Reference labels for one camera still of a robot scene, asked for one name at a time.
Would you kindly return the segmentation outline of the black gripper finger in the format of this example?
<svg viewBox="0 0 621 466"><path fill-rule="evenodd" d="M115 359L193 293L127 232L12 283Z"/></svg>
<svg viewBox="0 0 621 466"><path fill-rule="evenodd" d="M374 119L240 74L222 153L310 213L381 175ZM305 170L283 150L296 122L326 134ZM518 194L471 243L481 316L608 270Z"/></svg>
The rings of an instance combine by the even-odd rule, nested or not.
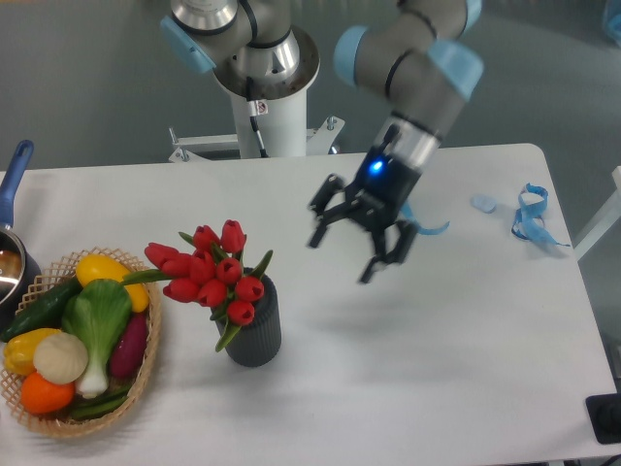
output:
<svg viewBox="0 0 621 466"><path fill-rule="evenodd" d="M418 233L418 227L411 221L398 219L394 226L397 228L397 239L391 250L387 248L386 228L376 228L371 231L374 254L362 272L359 283L369 283L374 274L391 264L403 264Z"/></svg>
<svg viewBox="0 0 621 466"><path fill-rule="evenodd" d="M339 193L343 195L343 201L328 209L328 204ZM316 220L314 233L308 242L309 248L319 247L331 223L348 217L352 210L352 202L352 191L345 186L344 179L336 174L330 174L309 202L309 210L315 214Z"/></svg>

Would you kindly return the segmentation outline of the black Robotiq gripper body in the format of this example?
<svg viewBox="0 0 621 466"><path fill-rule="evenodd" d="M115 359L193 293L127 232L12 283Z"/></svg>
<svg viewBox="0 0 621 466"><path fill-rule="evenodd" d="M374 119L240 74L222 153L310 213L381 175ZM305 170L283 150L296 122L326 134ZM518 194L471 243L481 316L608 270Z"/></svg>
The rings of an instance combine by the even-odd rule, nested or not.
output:
<svg viewBox="0 0 621 466"><path fill-rule="evenodd" d="M383 234L396 225L401 237L414 238L418 228L411 220L398 220L399 212L418 182L420 173L382 146L365 155L354 179L346 184L335 175L336 192L343 202L335 207L336 220L354 221L368 232Z"/></svg>

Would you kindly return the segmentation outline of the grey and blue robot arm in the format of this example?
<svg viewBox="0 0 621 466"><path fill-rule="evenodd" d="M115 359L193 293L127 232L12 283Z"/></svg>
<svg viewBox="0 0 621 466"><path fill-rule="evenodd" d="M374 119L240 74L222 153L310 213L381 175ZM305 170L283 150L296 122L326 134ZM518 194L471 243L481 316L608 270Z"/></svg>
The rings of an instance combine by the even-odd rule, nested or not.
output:
<svg viewBox="0 0 621 466"><path fill-rule="evenodd" d="M477 86L483 64L460 37L476 22L477 1L401 1L387 28L347 29L333 55L347 84L392 106L354 179L332 175L309 207L310 238L349 219L368 232L374 253L361 282L403 263L418 233L402 209ZM174 54L198 74L213 73L232 102L244 158L307 150L307 91L319 68L312 38L291 20L287 1L174 1L160 30Z"/></svg>

